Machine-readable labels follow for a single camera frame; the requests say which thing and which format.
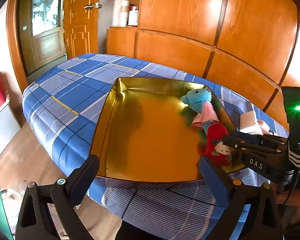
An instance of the gold metal tray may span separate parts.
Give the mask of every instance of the gold metal tray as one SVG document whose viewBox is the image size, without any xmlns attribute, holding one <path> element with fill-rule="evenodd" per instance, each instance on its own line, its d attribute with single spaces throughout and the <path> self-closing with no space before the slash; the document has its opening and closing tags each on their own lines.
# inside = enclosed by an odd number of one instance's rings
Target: gold metal tray
<svg viewBox="0 0 300 240">
<path fill-rule="evenodd" d="M 205 87 L 170 79 L 118 78 L 103 106 L 90 150 L 100 159 L 97 176 L 111 179 L 113 187 L 126 187 L 124 182 L 132 181 L 167 183 L 167 187 L 203 181 L 198 144 L 205 145 L 206 135 L 191 125 L 196 113 L 180 98 Z M 235 131 L 214 94 L 211 103 L 220 122 L 229 132 Z M 241 168 L 223 167 L 228 173 Z"/>
</svg>

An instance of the white cabinet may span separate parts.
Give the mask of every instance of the white cabinet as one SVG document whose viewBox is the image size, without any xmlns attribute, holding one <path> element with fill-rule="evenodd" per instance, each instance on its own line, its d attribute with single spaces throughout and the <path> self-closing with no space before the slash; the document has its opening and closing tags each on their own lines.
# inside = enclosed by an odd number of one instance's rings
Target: white cabinet
<svg viewBox="0 0 300 240">
<path fill-rule="evenodd" d="M 20 130 L 20 125 L 11 111 L 9 102 L 10 99 L 7 98 L 0 107 L 0 154 Z"/>
</svg>

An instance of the screw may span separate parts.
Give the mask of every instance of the screw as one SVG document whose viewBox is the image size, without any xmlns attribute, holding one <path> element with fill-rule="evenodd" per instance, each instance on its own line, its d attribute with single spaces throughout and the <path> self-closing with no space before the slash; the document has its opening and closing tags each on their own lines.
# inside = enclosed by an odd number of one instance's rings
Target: screw
<svg viewBox="0 0 300 240">
<path fill-rule="evenodd" d="M 30 183 L 28 184 L 28 187 L 29 187 L 29 188 L 32 188 L 32 187 L 34 187 L 34 185 L 35 185 L 34 182 L 30 182 Z"/>
<path fill-rule="evenodd" d="M 270 189 L 270 188 L 271 188 L 271 185 L 270 185 L 269 183 L 267 183 L 267 182 L 264 183 L 263 186 L 264 186 L 266 189 Z"/>
<path fill-rule="evenodd" d="M 57 183 L 58 183 L 59 185 L 63 185 L 63 184 L 66 183 L 66 179 L 63 179 L 63 178 L 58 179 Z"/>
<path fill-rule="evenodd" d="M 239 179 L 234 179 L 233 181 L 233 184 L 235 184 L 236 186 L 240 186 L 242 184 L 241 180 Z"/>
</svg>

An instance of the pink cloth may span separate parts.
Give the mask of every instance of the pink cloth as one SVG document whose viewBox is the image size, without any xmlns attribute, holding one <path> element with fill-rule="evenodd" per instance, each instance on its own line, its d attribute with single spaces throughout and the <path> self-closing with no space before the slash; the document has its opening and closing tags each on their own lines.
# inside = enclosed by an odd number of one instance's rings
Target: pink cloth
<svg viewBox="0 0 300 240">
<path fill-rule="evenodd" d="M 210 102 L 203 102 L 202 112 L 194 118 L 192 125 L 202 128 L 202 123 L 219 122 L 216 112 Z"/>
<path fill-rule="evenodd" d="M 269 125 L 266 124 L 265 121 L 258 120 L 257 122 L 258 122 L 263 134 L 267 134 L 270 131 L 270 127 L 269 127 Z"/>
</svg>

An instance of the red plush toy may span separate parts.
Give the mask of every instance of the red plush toy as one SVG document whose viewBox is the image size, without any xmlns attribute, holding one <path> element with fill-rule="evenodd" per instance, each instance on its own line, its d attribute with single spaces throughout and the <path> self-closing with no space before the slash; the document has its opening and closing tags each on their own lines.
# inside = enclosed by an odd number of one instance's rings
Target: red plush toy
<svg viewBox="0 0 300 240">
<path fill-rule="evenodd" d="M 219 122 L 209 126 L 207 132 L 206 150 L 204 156 L 209 156 L 216 166 L 229 166 L 232 164 L 230 148 L 221 141 L 228 135 L 227 129 Z"/>
</svg>

